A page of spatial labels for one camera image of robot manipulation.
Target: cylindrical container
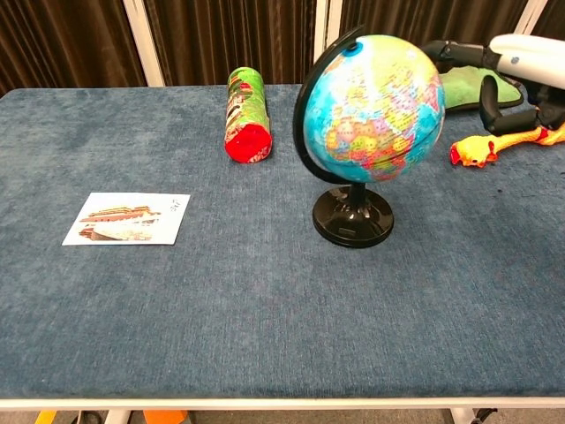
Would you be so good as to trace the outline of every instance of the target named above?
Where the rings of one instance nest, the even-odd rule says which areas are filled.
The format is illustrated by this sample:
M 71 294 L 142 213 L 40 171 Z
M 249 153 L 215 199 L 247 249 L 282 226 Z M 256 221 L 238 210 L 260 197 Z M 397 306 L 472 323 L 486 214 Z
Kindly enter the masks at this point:
M 236 162 L 256 163 L 272 145 L 263 78 L 253 68 L 237 68 L 228 80 L 226 152 Z

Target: black globe base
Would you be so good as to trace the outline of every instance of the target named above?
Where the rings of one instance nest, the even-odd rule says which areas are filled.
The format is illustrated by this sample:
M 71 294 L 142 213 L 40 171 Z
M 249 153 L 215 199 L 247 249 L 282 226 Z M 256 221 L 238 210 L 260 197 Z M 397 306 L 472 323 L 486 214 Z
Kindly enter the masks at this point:
M 322 194 L 312 215 L 322 237 L 346 247 L 375 246 L 390 235 L 395 223 L 387 201 L 357 183 Z

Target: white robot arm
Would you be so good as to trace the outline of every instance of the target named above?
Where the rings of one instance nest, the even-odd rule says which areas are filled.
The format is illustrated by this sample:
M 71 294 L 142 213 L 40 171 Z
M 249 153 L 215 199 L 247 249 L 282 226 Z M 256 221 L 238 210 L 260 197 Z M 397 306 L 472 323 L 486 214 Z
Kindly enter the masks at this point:
M 486 47 L 435 41 L 421 49 L 432 60 L 491 69 L 524 85 L 528 102 L 537 109 L 503 116 L 495 79 L 483 79 L 479 112 L 490 133 L 518 133 L 541 125 L 555 130 L 565 123 L 565 42 L 535 35 L 504 34 L 494 37 Z

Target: paper card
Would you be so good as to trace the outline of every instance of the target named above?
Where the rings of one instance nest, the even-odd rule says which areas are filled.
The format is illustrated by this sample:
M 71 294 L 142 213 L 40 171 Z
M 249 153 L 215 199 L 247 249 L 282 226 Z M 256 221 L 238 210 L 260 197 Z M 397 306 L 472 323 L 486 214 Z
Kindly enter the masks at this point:
M 73 245 L 174 245 L 189 194 L 90 193 L 63 241 Z

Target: curtain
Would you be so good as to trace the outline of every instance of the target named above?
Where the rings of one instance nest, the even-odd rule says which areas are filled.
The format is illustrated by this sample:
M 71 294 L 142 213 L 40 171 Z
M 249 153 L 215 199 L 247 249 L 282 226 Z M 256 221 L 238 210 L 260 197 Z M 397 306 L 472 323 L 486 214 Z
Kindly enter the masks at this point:
M 298 83 L 313 60 L 315 0 L 145 0 L 167 85 L 226 84 L 251 66 Z
M 121 0 L 0 0 L 0 95 L 146 81 Z
M 565 2 L 563 0 L 549 0 L 531 34 L 565 40 L 564 17 Z
M 488 44 L 513 33 L 527 0 L 343 0 L 340 32 L 365 25 L 416 45 L 431 40 Z

